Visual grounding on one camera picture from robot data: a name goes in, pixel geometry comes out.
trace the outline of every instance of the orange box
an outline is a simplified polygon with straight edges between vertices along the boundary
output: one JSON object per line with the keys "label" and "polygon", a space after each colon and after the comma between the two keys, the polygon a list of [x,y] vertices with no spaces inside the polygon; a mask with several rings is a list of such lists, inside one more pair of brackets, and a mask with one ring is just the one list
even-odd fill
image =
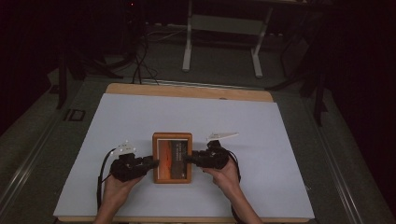
{"label": "orange box", "polygon": [[191,133],[154,133],[152,155],[154,160],[160,160],[154,169],[154,183],[189,184],[191,164],[184,162],[183,157],[191,153]]}

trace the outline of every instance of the white poster board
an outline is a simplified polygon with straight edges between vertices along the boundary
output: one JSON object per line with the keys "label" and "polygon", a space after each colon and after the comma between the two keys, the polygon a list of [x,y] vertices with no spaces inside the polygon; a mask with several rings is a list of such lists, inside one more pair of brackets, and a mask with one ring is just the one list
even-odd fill
{"label": "white poster board", "polygon": [[[239,133],[221,145],[239,160],[241,186],[260,217],[313,218],[276,103],[104,94],[64,185],[56,217],[96,215],[96,185],[107,152],[128,140],[136,157],[152,154],[156,132],[192,133],[192,150],[212,133]],[[111,162],[109,158],[105,175]],[[231,217],[210,175],[192,166],[190,184],[154,184],[152,171],[133,188],[121,217]]]}

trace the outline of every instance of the floor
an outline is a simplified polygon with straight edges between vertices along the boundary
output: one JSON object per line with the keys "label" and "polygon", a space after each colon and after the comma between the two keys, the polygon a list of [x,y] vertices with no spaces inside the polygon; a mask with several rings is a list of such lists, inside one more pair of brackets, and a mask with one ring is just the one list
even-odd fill
{"label": "floor", "polygon": [[[257,79],[249,52],[254,38],[246,37],[239,42],[242,44],[236,44],[204,32],[193,33],[192,37],[191,70],[185,73],[181,71],[185,29],[150,27],[148,48],[140,48],[138,53],[140,58],[146,55],[141,64],[143,84],[264,91],[286,80],[306,48],[300,43],[288,50],[284,58],[285,75],[279,60],[285,43],[281,36],[268,35],[260,52],[264,77]],[[62,109],[56,109],[57,95],[47,92],[1,136],[0,190],[5,194],[0,202],[0,223],[54,221],[52,213],[64,181],[106,86],[112,82],[132,82],[135,69],[135,63],[116,69],[114,72],[124,78],[113,79],[87,68],[90,73],[85,80],[69,77],[68,100]],[[58,70],[49,74],[54,84],[57,75]],[[396,223],[332,100],[332,93],[325,91],[326,112],[321,115],[320,127],[312,116],[315,96],[300,97],[301,85],[295,83],[272,94],[317,217],[309,223]],[[68,109],[84,110],[83,121],[65,119]]]}

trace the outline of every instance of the desk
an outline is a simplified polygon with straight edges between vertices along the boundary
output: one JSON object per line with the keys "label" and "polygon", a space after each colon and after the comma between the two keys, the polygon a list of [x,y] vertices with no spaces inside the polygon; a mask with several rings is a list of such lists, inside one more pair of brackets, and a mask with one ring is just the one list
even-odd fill
{"label": "desk", "polygon": [[[262,221],[306,222],[314,217],[270,93],[128,84],[108,86],[54,215],[61,221],[92,221],[96,178],[106,153],[129,140],[136,156],[150,155],[155,132],[192,133],[193,150],[205,149],[212,132],[239,132],[221,144],[238,158],[241,188]],[[115,221],[233,222],[233,217],[211,176],[193,165],[190,184],[154,184],[148,172]]]}

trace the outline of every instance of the black cable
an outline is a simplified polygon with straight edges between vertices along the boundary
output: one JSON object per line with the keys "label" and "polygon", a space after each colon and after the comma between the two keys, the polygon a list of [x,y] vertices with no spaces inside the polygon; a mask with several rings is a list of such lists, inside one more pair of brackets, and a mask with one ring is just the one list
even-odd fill
{"label": "black cable", "polygon": [[319,219],[314,218],[314,220],[315,220],[315,222],[316,222],[317,224],[320,224]]}
{"label": "black cable", "polygon": [[135,57],[134,54],[128,53],[124,59],[122,59],[121,61],[115,62],[115,63],[100,63],[97,61],[96,62],[107,69],[115,69],[115,68],[120,68],[120,67],[132,62],[134,60],[134,57]]}
{"label": "black cable", "polygon": [[230,156],[230,158],[233,160],[233,163],[236,166],[236,172],[238,173],[238,179],[239,182],[241,182],[241,172],[239,171],[239,164],[238,164],[238,159],[236,158],[235,154],[233,154],[233,152],[231,152],[230,150],[227,150],[228,155]]}
{"label": "black cable", "polygon": [[154,68],[148,67],[144,61],[141,63],[141,65],[143,65],[143,67],[146,68],[146,71],[148,72],[148,75],[149,75],[149,77],[141,77],[141,78],[153,79],[157,83],[157,85],[160,85],[160,83],[158,82],[158,80],[156,78],[158,76],[158,71]]}
{"label": "black cable", "polygon": [[110,156],[111,152],[116,150],[115,148],[111,149],[109,152],[107,152],[105,159],[103,160],[102,163],[102,168],[100,169],[100,174],[98,176],[98,186],[96,190],[96,201],[97,201],[97,209],[99,210],[100,205],[102,205],[102,183],[111,175],[109,174],[105,180],[103,179],[103,171],[105,170],[106,162],[108,157]]}
{"label": "black cable", "polygon": [[145,45],[144,45],[144,44],[142,44],[142,45],[143,45],[143,47],[144,47],[145,53],[143,54],[143,57],[142,57],[142,59],[141,59],[140,62],[139,62],[138,57],[137,57],[137,54],[136,54],[137,67],[136,67],[136,69],[134,70],[134,75],[133,75],[133,77],[132,77],[132,84],[134,84],[134,79],[136,78],[136,74],[139,75],[139,83],[142,84],[142,77],[140,76],[140,65],[141,65],[142,62],[145,60],[146,55],[147,55],[147,53],[148,53],[148,51],[147,51]]}

